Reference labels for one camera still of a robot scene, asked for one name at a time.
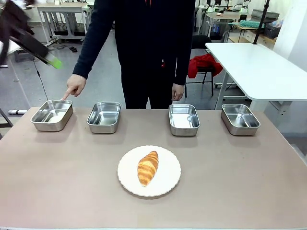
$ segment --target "hand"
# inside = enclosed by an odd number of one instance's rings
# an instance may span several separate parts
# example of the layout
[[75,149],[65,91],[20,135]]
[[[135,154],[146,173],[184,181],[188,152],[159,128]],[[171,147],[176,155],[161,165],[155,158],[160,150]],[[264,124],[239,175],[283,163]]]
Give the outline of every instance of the hand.
[[80,75],[72,74],[72,76],[67,80],[67,90],[62,98],[66,100],[69,94],[75,97],[79,96],[86,84],[86,79]]
[[184,86],[174,83],[172,88],[172,101],[179,101],[182,98],[183,92]]

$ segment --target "person's left hand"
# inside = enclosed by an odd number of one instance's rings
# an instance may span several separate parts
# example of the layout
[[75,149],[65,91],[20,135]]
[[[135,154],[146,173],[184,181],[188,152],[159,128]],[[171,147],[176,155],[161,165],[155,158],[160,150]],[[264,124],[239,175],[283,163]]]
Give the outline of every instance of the person's left hand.
[[182,98],[183,92],[184,86],[174,83],[172,88],[172,101],[179,101]]

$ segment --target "black pants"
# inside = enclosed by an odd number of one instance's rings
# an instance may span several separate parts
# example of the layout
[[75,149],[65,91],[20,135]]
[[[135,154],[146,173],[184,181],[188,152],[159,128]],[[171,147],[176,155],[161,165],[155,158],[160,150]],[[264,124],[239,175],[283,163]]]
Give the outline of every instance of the black pants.
[[127,109],[146,109],[149,99],[152,109],[168,109],[172,104],[172,86],[175,73],[164,68],[156,70],[121,69]]

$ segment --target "pastry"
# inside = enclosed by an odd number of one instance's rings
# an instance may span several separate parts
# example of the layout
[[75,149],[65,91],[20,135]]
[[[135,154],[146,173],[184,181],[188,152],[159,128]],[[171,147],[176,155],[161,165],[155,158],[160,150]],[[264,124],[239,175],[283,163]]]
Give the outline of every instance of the pastry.
[[138,164],[138,178],[143,186],[147,186],[157,172],[159,165],[158,153],[150,152]]

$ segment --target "person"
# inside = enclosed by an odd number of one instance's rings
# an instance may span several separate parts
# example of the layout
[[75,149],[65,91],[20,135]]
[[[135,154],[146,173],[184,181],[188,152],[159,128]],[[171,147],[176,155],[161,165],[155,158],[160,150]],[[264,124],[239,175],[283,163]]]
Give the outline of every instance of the person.
[[115,21],[126,108],[167,109],[188,72],[195,0],[95,0],[81,54],[63,100],[79,96]]

